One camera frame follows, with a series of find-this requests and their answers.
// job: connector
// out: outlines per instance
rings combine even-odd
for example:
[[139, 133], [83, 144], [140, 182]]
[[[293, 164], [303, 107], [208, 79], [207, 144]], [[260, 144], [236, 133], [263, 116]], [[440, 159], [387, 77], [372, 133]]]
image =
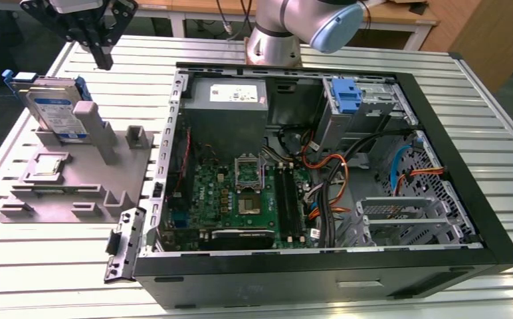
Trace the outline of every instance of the connector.
[[223, 21], [223, 28], [224, 28], [224, 31], [227, 32], [228, 35], [232, 35], [232, 27], [231, 27], [231, 23]]

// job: slotted metal surface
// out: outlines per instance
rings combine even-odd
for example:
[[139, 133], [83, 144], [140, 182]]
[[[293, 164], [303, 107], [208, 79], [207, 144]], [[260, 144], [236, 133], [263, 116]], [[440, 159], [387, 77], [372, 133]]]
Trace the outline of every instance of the slotted metal surface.
[[[81, 75], [99, 112], [116, 130], [128, 124], [163, 127], [177, 61], [243, 63], [240, 42], [123, 37], [115, 65], [95, 70], [89, 54], [67, 45], [48, 75]], [[446, 54], [343, 49], [321, 55], [303, 48], [304, 66], [410, 72], [452, 138], [513, 239], [513, 122]], [[0, 205], [38, 143], [24, 112], [0, 149]], [[145, 177], [152, 176], [152, 165]], [[144, 182], [143, 193], [152, 186]], [[0, 224], [0, 316], [8, 318], [261, 316], [325, 318], [513, 318], [513, 269], [463, 282], [423, 300], [301, 304], [208, 310], [163, 310], [136, 283], [103, 284], [103, 253], [112, 225]]]

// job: label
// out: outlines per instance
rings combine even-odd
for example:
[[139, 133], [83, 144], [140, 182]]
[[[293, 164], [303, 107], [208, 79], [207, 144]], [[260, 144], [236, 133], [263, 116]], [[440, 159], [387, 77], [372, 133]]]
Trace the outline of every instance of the label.
[[209, 92], [211, 102], [257, 102], [255, 85], [213, 84]]
[[140, 8], [143, 8], [143, 9], [165, 10], [168, 8], [168, 6], [167, 5], [140, 5]]
[[73, 106], [69, 100], [57, 98], [34, 98], [40, 117], [53, 133], [61, 138], [81, 139], [87, 137], [83, 124], [72, 115]]
[[319, 145], [313, 141], [309, 141], [309, 147], [313, 151], [319, 150]]
[[313, 239], [319, 239], [319, 229], [309, 229], [309, 237]]

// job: red cable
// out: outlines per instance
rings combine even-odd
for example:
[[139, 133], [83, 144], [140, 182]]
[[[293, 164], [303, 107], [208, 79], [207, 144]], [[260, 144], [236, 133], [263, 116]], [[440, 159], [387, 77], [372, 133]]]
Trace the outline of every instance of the red cable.
[[192, 144], [191, 131], [189, 131], [189, 129], [187, 129], [187, 147], [185, 147], [184, 161], [181, 162], [181, 168], [179, 170], [179, 178], [177, 178], [176, 188], [173, 188], [173, 192], [171, 193], [171, 197], [173, 196], [173, 193], [176, 192], [176, 190], [179, 188], [179, 184], [181, 182], [181, 177], [184, 175], [187, 158], [189, 156], [189, 146], [191, 146], [191, 144]]

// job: table leg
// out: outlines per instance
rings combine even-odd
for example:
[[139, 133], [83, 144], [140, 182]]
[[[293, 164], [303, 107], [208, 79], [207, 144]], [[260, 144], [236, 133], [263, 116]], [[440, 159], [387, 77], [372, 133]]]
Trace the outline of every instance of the table leg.
[[430, 33], [431, 25], [418, 25], [416, 30], [410, 34], [408, 41], [406, 41], [404, 49], [407, 51], [418, 51], [422, 43], [424, 43], [427, 34]]
[[171, 32], [172, 32], [173, 38], [184, 38], [185, 37], [184, 14], [177, 12], [169, 12], [168, 15], [169, 15]]

